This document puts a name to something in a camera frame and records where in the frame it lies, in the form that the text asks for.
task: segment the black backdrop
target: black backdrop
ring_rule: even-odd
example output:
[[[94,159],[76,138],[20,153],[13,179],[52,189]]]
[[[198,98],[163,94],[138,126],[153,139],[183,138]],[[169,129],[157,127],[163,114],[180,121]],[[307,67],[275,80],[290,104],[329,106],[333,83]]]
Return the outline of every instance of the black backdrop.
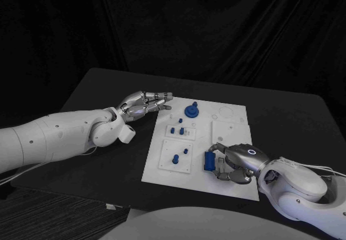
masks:
[[[343,0],[3,0],[0,128],[58,112],[100,67],[317,94],[345,135],[345,13]]]

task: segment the black table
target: black table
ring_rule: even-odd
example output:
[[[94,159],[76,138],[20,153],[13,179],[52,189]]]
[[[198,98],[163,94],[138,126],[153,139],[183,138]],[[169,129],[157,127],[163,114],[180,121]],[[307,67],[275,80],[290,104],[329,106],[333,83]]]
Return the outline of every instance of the black table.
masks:
[[[343,171],[346,141],[324,100],[313,94],[92,68],[61,112],[115,107],[138,90],[247,106],[252,144],[271,159],[283,156]],[[117,140],[91,155],[52,162],[26,172],[12,185],[144,211],[182,206],[225,209],[283,223],[322,239],[330,238],[310,224],[283,217],[261,193],[258,202],[141,182],[156,119],[157,112],[130,123],[136,130],[130,144]]]

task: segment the white round object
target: white round object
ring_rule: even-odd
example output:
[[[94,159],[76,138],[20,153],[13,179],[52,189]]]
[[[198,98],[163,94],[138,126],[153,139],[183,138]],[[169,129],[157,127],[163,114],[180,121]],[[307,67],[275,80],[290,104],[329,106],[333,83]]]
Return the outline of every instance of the white round object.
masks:
[[[100,240],[317,240],[301,231],[239,212],[173,207],[118,225]]]

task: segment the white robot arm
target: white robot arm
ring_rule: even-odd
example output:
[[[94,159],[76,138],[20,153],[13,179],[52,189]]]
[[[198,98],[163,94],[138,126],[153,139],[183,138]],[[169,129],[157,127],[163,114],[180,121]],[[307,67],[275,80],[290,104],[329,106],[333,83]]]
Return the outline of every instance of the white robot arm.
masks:
[[[226,147],[216,143],[209,152],[215,150],[225,154],[225,162],[234,168],[228,173],[213,170],[218,179],[248,184],[255,176],[258,191],[267,195],[280,214],[294,221],[310,223],[332,237],[346,240],[346,177],[319,176],[284,157],[271,161],[249,144]]]
[[[0,129],[0,173],[29,164],[49,163],[105,147],[136,135],[128,122],[146,113],[170,110],[164,103],[173,94],[138,91],[117,108],[51,114],[32,122]]]

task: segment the robotic hand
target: robotic hand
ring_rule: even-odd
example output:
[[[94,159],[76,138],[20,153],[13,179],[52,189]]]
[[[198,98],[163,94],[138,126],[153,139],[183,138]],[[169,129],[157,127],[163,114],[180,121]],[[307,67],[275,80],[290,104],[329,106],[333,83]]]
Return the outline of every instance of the robotic hand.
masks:
[[[89,111],[59,112],[0,129],[0,173],[36,163],[49,163],[105,147],[117,138],[128,143],[136,135],[128,122],[146,113],[170,110],[173,94],[138,91],[120,103]]]
[[[281,215],[346,240],[346,177],[319,176],[284,157],[271,161],[249,144],[226,147],[216,143],[209,152],[216,150],[225,154],[225,162],[234,168],[228,173],[213,170],[218,179],[248,184],[255,176],[258,191],[267,195]]]

